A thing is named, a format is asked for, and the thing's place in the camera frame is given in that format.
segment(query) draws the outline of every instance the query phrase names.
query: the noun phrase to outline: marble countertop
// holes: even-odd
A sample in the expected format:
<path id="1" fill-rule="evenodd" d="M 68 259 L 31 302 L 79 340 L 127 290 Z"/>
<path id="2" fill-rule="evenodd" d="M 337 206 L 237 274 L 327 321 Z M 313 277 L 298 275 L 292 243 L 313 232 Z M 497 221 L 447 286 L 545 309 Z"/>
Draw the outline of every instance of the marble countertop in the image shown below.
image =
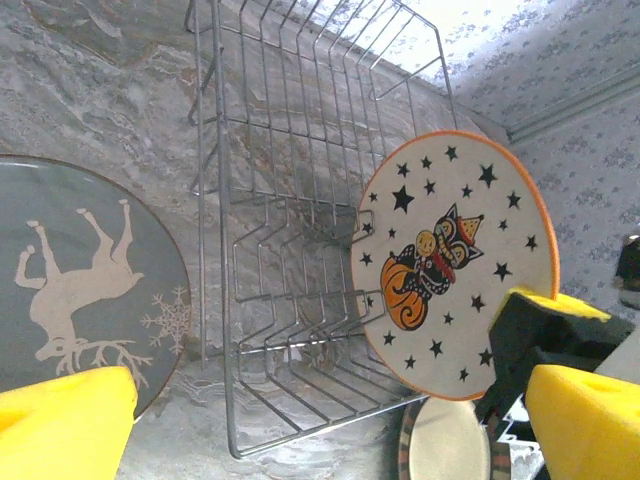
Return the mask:
<path id="1" fill-rule="evenodd" d="M 195 68 L 193 37 L 182 28 L 185 9 L 186 1 L 169 0 L 3 1 L 0 151 L 81 165 L 145 201 L 176 239 L 195 299 L 198 210 L 188 186 L 196 172 L 196 130 L 186 120 Z M 239 75 L 227 76 L 232 89 L 239 88 Z M 419 103 L 423 131 L 452 126 L 441 97 L 425 89 Z M 398 112 L 402 104 L 384 113 L 401 119 Z M 479 131 L 470 119 L 459 121 Z M 395 144 L 412 136 L 402 122 L 391 135 Z M 117 478 L 394 478 L 400 410 L 245 461 L 229 455 L 216 356 L 222 344 L 217 197 L 206 203 L 211 361 L 200 369 L 194 321 L 193 340 L 163 394 L 136 424 Z M 230 228 L 241 232 L 246 222 L 232 218 Z M 516 469 L 525 472 L 534 460 L 522 455 Z"/>

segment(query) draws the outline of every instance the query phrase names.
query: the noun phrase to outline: plate rim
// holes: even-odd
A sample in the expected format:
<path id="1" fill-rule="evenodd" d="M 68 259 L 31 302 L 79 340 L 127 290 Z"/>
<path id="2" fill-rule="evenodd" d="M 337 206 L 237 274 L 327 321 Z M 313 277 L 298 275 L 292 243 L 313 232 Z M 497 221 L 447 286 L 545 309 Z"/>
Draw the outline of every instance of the plate rim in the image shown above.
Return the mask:
<path id="1" fill-rule="evenodd" d="M 411 446 L 411 437 L 418 414 L 422 407 L 429 401 L 430 397 L 407 405 L 402 414 L 402 423 L 400 426 L 400 435 L 398 437 L 398 480 L 411 480 L 411 470 L 409 468 L 409 451 Z M 489 440 L 489 479 L 503 480 L 504 475 L 511 478 L 511 455 L 508 443 L 498 443 L 495 436 L 491 434 L 489 427 L 485 428 L 487 438 Z"/>
<path id="2" fill-rule="evenodd" d="M 152 218 L 158 223 L 158 225 L 160 225 L 160 227 L 165 231 L 165 233 L 167 234 L 167 236 L 169 237 L 169 240 L 171 240 L 171 243 L 173 243 L 173 246 L 175 247 L 175 249 L 178 251 L 178 253 L 180 254 L 180 264 L 182 265 L 182 270 L 184 272 L 184 276 L 187 279 L 187 285 L 186 285 L 186 293 L 188 294 L 188 298 L 189 298 L 189 321 L 187 322 L 187 332 L 185 333 L 185 335 L 183 336 L 182 340 L 181 340 L 181 345 L 182 345 L 182 351 L 176 355 L 176 361 L 173 365 L 173 367 L 171 368 L 171 372 L 169 373 L 169 375 L 167 376 L 166 380 L 164 381 L 164 383 L 161 385 L 160 389 L 158 390 L 158 393 L 156 393 L 153 398 L 151 399 L 151 401 L 140 411 L 140 413 L 137 416 L 134 416 L 134 422 L 137 422 L 139 419 L 142 418 L 142 416 L 145 414 L 145 412 L 147 411 L 147 409 L 149 409 L 149 407 L 151 407 L 151 405 L 153 405 L 153 403 L 158 399 L 158 397 L 160 396 L 160 394 L 164 391 L 164 389 L 167 387 L 167 384 L 169 383 L 169 380 L 171 380 L 171 377 L 173 376 L 173 374 L 175 373 L 176 369 L 178 368 L 178 364 L 180 363 L 180 360 L 182 359 L 182 355 L 184 354 L 185 350 L 186 350 L 186 344 L 187 344 L 187 337 L 189 336 L 189 331 L 191 330 L 191 325 L 193 323 L 193 302 L 192 302 L 192 295 L 191 295 L 191 282 L 189 280 L 189 272 L 187 271 L 187 266 L 184 263 L 184 257 L 182 255 L 182 251 L 180 250 L 180 247 L 178 246 L 178 243 L 176 242 L 175 238 L 173 238 L 173 235 L 171 234 L 171 232 L 169 231 L 169 229 L 167 228 L 167 226 L 164 224 L 164 222 L 162 222 L 162 220 L 160 220 L 160 217 L 158 217 L 158 215 L 155 214 L 155 212 L 151 209 L 151 207 L 149 207 L 149 205 L 147 205 L 145 202 L 143 202 L 137 195 L 135 195 L 134 193 L 132 193 L 129 189 L 123 187 L 122 185 L 120 185 L 119 183 L 117 183 L 115 180 L 111 180 L 108 177 L 105 177 L 104 175 L 95 172 L 89 168 L 86 167 L 81 167 L 79 165 L 74 165 L 72 163 L 69 162 L 65 162 L 63 160 L 57 160 L 54 158 L 48 158 L 48 157 L 40 157 L 37 155 L 26 155 L 26 154 L 20 154 L 20 153 L 0 153 L 0 162 L 4 163 L 7 159 L 10 158 L 15 158 L 15 159 L 23 159 L 23 160 L 35 160 L 38 162 L 42 162 L 42 163 L 49 163 L 51 165 L 57 165 L 57 166 L 61 166 L 61 167 L 67 167 L 67 168 L 71 168 L 73 170 L 77 170 L 80 171 L 82 173 L 91 175 L 93 177 L 98 178 L 99 180 L 102 180 L 108 184 L 110 184 L 111 186 L 115 187 L 116 189 L 124 192 L 125 194 L 131 196 L 132 198 L 134 198 L 135 200 L 137 200 L 140 205 L 147 211 L 147 213 L 149 213 Z"/>
<path id="3" fill-rule="evenodd" d="M 511 153 L 509 150 L 507 150 L 505 147 L 503 147 L 502 145 L 500 145 L 499 143 L 486 138 L 484 136 L 478 135 L 476 133 L 471 133 L 471 132 L 467 132 L 467 131 L 463 131 L 463 130 L 437 130 L 435 132 L 429 132 L 429 133 L 425 133 L 423 135 L 420 135 L 418 137 L 415 137 L 411 140 L 409 140 L 408 142 L 403 143 L 402 145 L 400 145 L 398 148 L 396 148 L 387 158 L 384 159 L 384 161 L 376 168 L 375 172 L 373 172 L 373 175 L 371 176 L 371 178 L 369 179 L 369 181 L 367 182 L 367 185 L 365 186 L 363 192 L 362 192 L 362 197 L 360 199 L 360 203 L 358 204 L 358 212 L 362 212 L 364 211 L 364 202 L 366 201 L 366 192 L 369 189 L 369 187 L 371 186 L 371 182 L 373 182 L 374 178 L 376 177 L 376 175 L 382 170 L 382 168 L 389 162 L 391 162 L 393 160 L 393 158 L 399 154 L 404 148 L 408 147 L 409 145 L 415 143 L 415 142 L 419 142 L 431 137 L 439 137 L 439 136 L 445 136 L 445 135 L 455 135 L 455 136 L 459 136 L 459 137 L 464 137 L 467 139 L 471 139 L 471 140 L 475 140 L 478 141 L 480 143 L 484 143 L 485 145 L 488 145 L 492 148 L 494 148 L 495 150 L 497 150 L 499 153 L 501 153 L 504 157 L 507 158 L 507 160 L 509 160 L 509 162 L 513 165 L 513 167 L 516 169 L 516 171 L 518 172 L 518 174 L 520 175 L 520 177 L 522 178 L 522 180 L 524 181 L 525 185 L 527 186 L 527 188 L 529 189 L 529 192 L 531 193 L 531 195 L 533 196 L 535 203 L 536 203 L 536 207 L 538 209 L 538 212 L 540 213 L 540 216 L 543 220 L 543 224 L 545 227 L 545 233 L 547 234 L 547 239 L 549 242 L 549 254 L 551 256 L 551 273 L 552 273 L 552 280 L 551 280 L 551 299 L 555 300 L 558 296 L 558 294 L 560 293 L 560 252 L 558 249 L 558 241 L 556 238 L 556 234 L 555 234 L 555 230 L 553 228 L 553 223 L 551 220 L 551 215 L 549 214 L 549 211 L 547 209 L 546 204 L 544 203 L 544 199 L 542 198 L 542 194 L 540 193 L 540 190 L 538 189 L 538 187 L 536 186 L 535 182 L 533 181 L 533 178 L 531 177 L 531 175 L 529 174 L 529 172 L 527 171 L 527 169 L 524 167 L 524 165 L 522 165 L 522 163 L 520 162 L 520 160 L 518 160 L 518 158 Z M 352 235 L 352 239 L 354 237 L 356 237 L 356 235 L 358 235 L 358 231 L 355 231 Z M 354 259 L 353 253 L 352 251 L 350 251 L 349 254 L 350 257 L 350 267 L 351 267 L 351 284 L 354 286 L 356 286 L 355 283 L 355 275 L 354 275 L 354 265 L 356 265 L 357 260 Z M 388 313 L 383 313 L 382 316 L 380 318 L 374 319 L 374 321 L 380 321 L 382 320 L 383 316 L 387 316 L 388 317 Z M 387 366 L 387 368 L 389 368 L 389 370 L 391 370 L 391 372 L 398 377 L 398 379 L 400 379 L 400 381 L 402 383 L 404 383 L 405 385 L 409 386 L 411 389 L 420 392 L 420 393 L 424 393 L 426 395 L 429 395 L 431 397 L 438 397 L 441 398 L 443 400 L 451 400 L 451 401 L 466 401 L 466 400 L 477 400 L 479 398 L 482 398 L 482 396 L 486 393 L 486 390 L 480 391 L 480 392 L 476 392 L 474 394 L 468 395 L 466 397 L 448 397 L 445 395 L 441 395 L 438 393 L 434 393 L 431 392 L 429 390 L 426 390 L 423 387 L 419 387 L 418 385 L 414 385 L 410 382 L 407 382 L 404 377 L 402 377 L 401 375 L 398 375 L 398 373 L 396 372 L 396 370 L 394 370 L 385 360 L 384 357 L 382 355 L 380 355 L 380 352 L 378 351 L 378 349 L 376 348 L 376 346 L 374 345 L 373 342 L 370 341 L 369 339 L 369 332 L 367 331 L 367 328 L 363 328 L 364 330 L 364 334 L 365 337 L 367 338 L 367 342 L 369 343 L 369 345 L 371 345 L 371 348 L 373 348 L 373 350 L 376 352 L 376 354 L 378 355 L 378 357 L 380 357 L 380 360 Z"/>

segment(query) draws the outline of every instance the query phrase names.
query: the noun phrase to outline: gray plate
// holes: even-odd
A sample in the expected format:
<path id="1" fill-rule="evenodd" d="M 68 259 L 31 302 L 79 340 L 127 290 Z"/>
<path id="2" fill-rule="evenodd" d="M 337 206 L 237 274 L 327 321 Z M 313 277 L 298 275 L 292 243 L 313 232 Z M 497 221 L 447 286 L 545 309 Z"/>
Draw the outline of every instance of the gray plate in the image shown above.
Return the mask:
<path id="1" fill-rule="evenodd" d="M 182 256 L 131 193 L 53 160 L 0 155 L 0 391 L 126 365 L 138 417 L 189 329 Z"/>

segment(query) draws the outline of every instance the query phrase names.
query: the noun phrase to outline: orange pumpkin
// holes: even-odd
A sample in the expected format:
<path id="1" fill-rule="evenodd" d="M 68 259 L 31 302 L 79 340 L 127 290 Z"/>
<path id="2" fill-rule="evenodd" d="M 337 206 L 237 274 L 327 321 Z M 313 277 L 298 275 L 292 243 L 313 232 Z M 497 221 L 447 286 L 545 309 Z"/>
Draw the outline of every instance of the orange pumpkin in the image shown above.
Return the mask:
<path id="1" fill-rule="evenodd" d="M 402 330 L 416 330 L 427 317 L 428 305 L 416 292 L 398 293 L 413 269 L 388 258 L 380 274 L 380 286 L 393 323 Z"/>

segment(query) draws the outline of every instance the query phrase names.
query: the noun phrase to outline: halloween plate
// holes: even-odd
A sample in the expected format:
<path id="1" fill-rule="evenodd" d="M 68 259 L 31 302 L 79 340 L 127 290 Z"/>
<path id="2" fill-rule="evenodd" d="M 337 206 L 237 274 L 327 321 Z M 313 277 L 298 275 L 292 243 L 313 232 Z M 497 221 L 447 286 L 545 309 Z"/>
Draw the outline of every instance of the halloween plate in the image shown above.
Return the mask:
<path id="1" fill-rule="evenodd" d="M 407 385 L 447 399 L 494 382 L 488 331 L 508 289 L 555 298 L 559 261 L 533 181 L 504 148 L 435 132 L 396 150 L 360 203 L 351 268 L 368 341 Z"/>
<path id="2" fill-rule="evenodd" d="M 509 444 L 497 443 L 476 419 L 471 402 L 428 398 L 402 418 L 399 480 L 509 480 Z"/>
<path id="3" fill-rule="evenodd" d="M 0 391 L 125 365 L 138 417 L 191 317 L 169 232 L 110 180 L 43 158 L 0 156 L 0 205 Z"/>

